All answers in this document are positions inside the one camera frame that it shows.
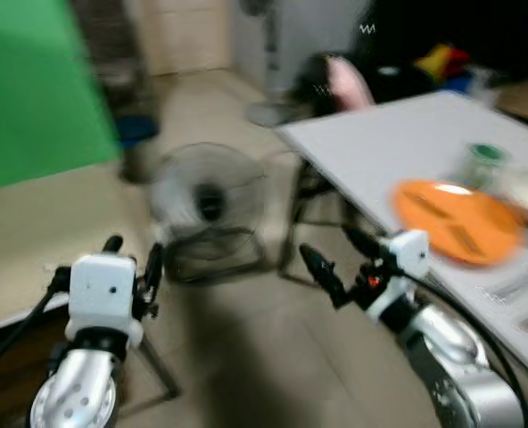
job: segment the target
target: orange plate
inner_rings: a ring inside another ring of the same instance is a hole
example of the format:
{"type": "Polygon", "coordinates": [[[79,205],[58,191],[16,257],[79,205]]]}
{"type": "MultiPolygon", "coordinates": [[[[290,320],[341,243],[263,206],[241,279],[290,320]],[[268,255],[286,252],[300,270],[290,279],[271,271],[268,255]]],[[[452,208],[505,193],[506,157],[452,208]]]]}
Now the orange plate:
{"type": "Polygon", "coordinates": [[[524,225],[507,205],[459,185],[403,182],[394,203],[407,228],[426,230],[435,250],[467,263],[498,263],[524,240],[524,225]]]}

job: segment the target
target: fan base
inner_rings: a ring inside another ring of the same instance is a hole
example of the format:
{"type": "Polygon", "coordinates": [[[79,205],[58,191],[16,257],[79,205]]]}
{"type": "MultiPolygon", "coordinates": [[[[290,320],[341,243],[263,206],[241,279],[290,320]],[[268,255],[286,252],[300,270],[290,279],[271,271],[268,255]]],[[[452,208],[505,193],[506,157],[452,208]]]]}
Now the fan base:
{"type": "Polygon", "coordinates": [[[187,246],[195,245],[206,239],[205,233],[191,236],[187,239],[177,240],[170,243],[165,249],[165,272],[169,279],[175,284],[182,285],[211,285],[225,277],[239,275],[251,271],[263,272],[268,268],[264,248],[252,230],[235,227],[229,229],[211,230],[212,234],[224,235],[246,235],[252,245],[254,259],[249,262],[234,264],[230,267],[223,267],[222,259],[207,261],[210,267],[194,269],[186,265],[186,259],[179,256],[187,246]]]}
{"type": "Polygon", "coordinates": [[[254,103],[246,110],[246,118],[254,125],[264,128],[275,128],[289,122],[293,113],[288,107],[279,103],[254,103]]]}

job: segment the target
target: wall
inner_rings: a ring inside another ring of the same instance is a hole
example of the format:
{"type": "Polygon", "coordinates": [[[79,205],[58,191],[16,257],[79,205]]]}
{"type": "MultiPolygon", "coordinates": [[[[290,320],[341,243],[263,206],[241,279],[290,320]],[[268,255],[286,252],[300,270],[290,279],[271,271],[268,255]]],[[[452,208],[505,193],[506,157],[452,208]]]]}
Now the wall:
{"type": "MultiPolygon", "coordinates": [[[[233,65],[246,78],[265,85],[266,56],[262,19],[246,16],[240,0],[229,0],[232,11],[233,65]]],[[[292,86],[303,62],[318,51],[345,50],[370,0],[276,0],[280,13],[280,71],[275,90],[292,86]]]]}
{"type": "Polygon", "coordinates": [[[229,65],[227,0],[126,0],[155,75],[229,65]]]}

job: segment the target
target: black fan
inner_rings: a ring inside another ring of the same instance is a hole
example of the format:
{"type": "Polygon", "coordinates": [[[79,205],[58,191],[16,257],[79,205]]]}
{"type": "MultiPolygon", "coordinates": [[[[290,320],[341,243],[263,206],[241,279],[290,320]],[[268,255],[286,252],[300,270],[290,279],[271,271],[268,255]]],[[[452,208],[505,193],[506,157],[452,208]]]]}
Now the black fan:
{"type": "Polygon", "coordinates": [[[170,232],[165,265],[177,283],[206,282],[264,265],[255,228],[264,208],[260,164],[223,144],[174,151],[153,185],[153,215],[170,232]],[[254,256],[241,261],[250,244],[254,256]],[[233,266],[228,266],[234,259],[233,266]]]}

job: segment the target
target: green screen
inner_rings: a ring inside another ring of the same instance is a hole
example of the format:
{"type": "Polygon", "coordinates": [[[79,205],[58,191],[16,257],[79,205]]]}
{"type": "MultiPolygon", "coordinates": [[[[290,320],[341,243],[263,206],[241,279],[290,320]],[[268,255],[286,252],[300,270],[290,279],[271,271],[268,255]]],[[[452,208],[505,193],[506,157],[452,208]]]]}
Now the green screen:
{"type": "Polygon", "coordinates": [[[115,154],[68,5],[0,0],[0,186],[115,154]]]}

